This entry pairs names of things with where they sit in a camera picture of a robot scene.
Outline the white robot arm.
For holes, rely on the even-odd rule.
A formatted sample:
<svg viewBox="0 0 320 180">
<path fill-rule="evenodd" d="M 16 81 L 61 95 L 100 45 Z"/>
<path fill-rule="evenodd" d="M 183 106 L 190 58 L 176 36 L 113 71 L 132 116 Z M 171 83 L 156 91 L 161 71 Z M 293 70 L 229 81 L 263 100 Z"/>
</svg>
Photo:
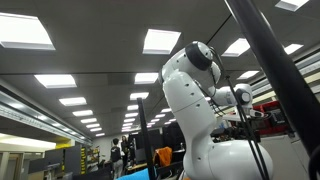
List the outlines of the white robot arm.
<svg viewBox="0 0 320 180">
<path fill-rule="evenodd" d="M 269 180 L 273 161 L 264 147 L 251 139 L 212 140 L 217 119 L 207 97 L 219 106 L 240 106 L 246 115 L 253 111 L 248 84 L 216 86 L 221 71 L 215 57 L 211 47 L 193 41 L 160 71 L 166 101 L 185 138 L 185 175 L 191 180 Z"/>
</svg>

